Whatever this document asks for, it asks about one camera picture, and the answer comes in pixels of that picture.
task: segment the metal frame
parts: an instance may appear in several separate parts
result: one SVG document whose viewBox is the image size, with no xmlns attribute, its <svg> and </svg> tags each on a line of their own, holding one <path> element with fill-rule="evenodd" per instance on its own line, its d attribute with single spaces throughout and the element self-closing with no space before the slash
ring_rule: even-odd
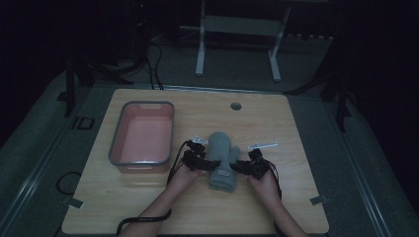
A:
<svg viewBox="0 0 419 237">
<path fill-rule="evenodd" d="M 281 21 L 233 18 L 206 15 L 206 0 L 201 1 L 201 27 L 200 27 L 200 47 L 198 50 L 197 68 L 195 74 L 197 76 L 204 75 L 204 63 L 206 58 L 206 32 L 224 32 L 235 34 L 247 34 L 258 36 L 276 37 L 274 46 L 268 50 L 269 62 L 271 64 L 272 77 L 275 82 L 282 80 L 280 69 L 277 61 L 277 53 L 284 36 L 284 31 L 288 18 L 290 16 L 291 7 L 287 7 Z"/>
</svg>

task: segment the wooden table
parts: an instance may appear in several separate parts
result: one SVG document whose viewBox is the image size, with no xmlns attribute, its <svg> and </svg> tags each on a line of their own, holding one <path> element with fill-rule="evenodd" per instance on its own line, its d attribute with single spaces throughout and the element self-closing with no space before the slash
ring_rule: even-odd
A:
<svg viewBox="0 0 419 237">
<path fill-rule="evenodd" d="M 308 233 L 326 233 L 329 225 L 305 157 L 293 114 L 282 95 L 117 90 L 110 102 L 74 198 L 81 209 L 69 208 L 62 224 L 67 234 L 115 233 L 118 223 L 141 213 L 165 188 L 167 174 L 122 174 L 110 163 L 108 152 L 123 105 L 128 101 L 169 101 L 175 106 L 172 161 L 180 145 L 198 135 L 207 138 L 225 131 L 232 145 L 247 157 L 247 145 L 279 142 L 263 149 L 277 165 L 283 202 Z M 241 104 L 235 111 L 233 102 Z M 199 178 L 173 206 L 161 234 L 270 234 L 273 221 L 242 176 L 234 193 L 209 189 L 209 175 Z"/>
</svg>

